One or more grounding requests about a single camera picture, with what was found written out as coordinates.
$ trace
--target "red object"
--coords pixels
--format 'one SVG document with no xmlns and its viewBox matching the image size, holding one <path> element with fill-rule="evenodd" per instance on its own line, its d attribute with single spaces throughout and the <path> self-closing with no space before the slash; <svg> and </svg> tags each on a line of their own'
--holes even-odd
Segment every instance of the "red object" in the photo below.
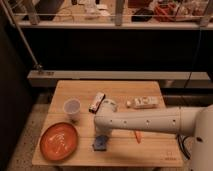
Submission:
<svg viewBox="0 0 213 171">
<path fill-rule="evenodd" d="M 173 10 L 175 6 L 176 5 L 174 3 L 168 3 L 166 7 L 161 7 L 161 5 L 157 5 L 154 9 L 154 13 L 156 15 L 155 18 L 158 21 L 174 21 Z"/>
<path fill-rule="evenodd" d="M 140 131 L 134 131 L 134 133 L 135 133 L 135 138 L 136 138 L 138 144 L 140 144 L 141 139 L 142 139 L 141 132 Z"/>
<path fill-rule="evenodd" d="M 50 126 L 41 137 L 40 150 L 44 158 L 59 161 L 73 153 L 78 144 L 75 127 L 69 123 Z"/>
</svg>

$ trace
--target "plate rim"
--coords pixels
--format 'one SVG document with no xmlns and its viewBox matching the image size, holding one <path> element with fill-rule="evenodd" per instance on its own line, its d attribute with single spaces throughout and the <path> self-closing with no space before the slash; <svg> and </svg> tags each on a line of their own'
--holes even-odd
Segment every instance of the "plate rim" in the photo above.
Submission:
<svg viewBox="0 0 213 171">
<path fill-rule="evenodd" d="M 45 135 L 48 133 L 48 131 L 49 131 L 50 129 L 52 129 L 53 127 L 55 127 L 55 126 L 57 126 L 57 125 L 62 125 L 62 124 L 63 124 L 63 125 L 68 125 L 69 127 L 72 127 L 72 129 L 74 130 L 75 135 L 76 135 L 76 146 L 75 146 L 74 150 L 70 150 L 70 152 L 69 152 L 65 157 L 60 158 L 60 159 L 50 159 L 49 157 L 47 157 L 47 156 L 45 155 L 45 152 L 44 152 L 43 149 L 42 149 L 42 142 L 43 142 L 42 140 L 44 139 Z M 41 138 L 40 138 L 39 147 L 40 147 L 40 152 L 42 153 L 42 156 L 43 156 L 45 159 L 47 159 L 47 160 L 49 160 L 49 161 L 61 161 L 61 160 L 66 159 L 70 154 L 72 154 L 72 153 L 74 153 L 74 152 L 76 151 L 76 149 L 77 149 L 77 144 L 78 144 L 78 132 L 77 132 L 76 128 L 75 128 L 72 124 L 70 124 L 70 123 L 67 123 L 67 122 L 58 122 L 58 123 L 55 123 L 55 124 L 49 126 L 49 127 L 44 131 L 44 133 L 42 134 L 42 136 L 41 136 Z"/>
</svg>

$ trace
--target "wooden table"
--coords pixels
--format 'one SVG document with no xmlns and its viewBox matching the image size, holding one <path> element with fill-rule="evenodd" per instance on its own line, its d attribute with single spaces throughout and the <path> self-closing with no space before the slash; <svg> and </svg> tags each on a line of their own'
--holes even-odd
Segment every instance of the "wooden table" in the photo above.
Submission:
<svg viewBox="0 0 213 171">
<path fill-rule="evenodd" d="M 81 102 L 81 117 L 74 126 L 79 134 L 79 144 L 74 154 L 63 162 L 50 162 L 43 158 L 36 147 L 34 165 L 57 166 L 124 166 L 124 167 L 181 167 L 183 164 L 174 135 L 142 132 L 142 141 L 137 143 L 133 131 L 113 130 L 106 152 L 93 151 L 94 115 L 88 112 L 97 92 L 118 104 L 118 111 L 134 111 L 125 107 L 126 100 L 138 96 L 156 96 L 159 108 L 165 104 L 157 82 L 137 81 L 59 81 L 52 99 L 41 135 L 51 125 L 70 122 L 63 112 L 63 104 L 69 98 Z"/>
</svg>

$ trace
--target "box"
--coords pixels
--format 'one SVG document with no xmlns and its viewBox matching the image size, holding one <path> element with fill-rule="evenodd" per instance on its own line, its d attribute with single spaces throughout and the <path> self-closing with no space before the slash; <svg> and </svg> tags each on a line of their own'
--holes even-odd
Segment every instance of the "box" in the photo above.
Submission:
<svg viewBox="0 0 213 171">
<path fill-rule="evenodd" d="M 128 8 L 148 7 L 152 0 L 128 0 Z"/>
</svg>

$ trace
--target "wall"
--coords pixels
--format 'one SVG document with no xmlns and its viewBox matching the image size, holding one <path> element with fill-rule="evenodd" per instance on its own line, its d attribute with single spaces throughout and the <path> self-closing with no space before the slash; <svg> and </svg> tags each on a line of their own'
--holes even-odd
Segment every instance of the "wall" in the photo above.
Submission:
<svg viewBox="0 0 213 171">
<path fill-rule="evenodd" d="M 0 9 L 0 170 L 6 168 L 33 104 L 28 70 L 6 34 L 6 22 Z"/>
</svg>

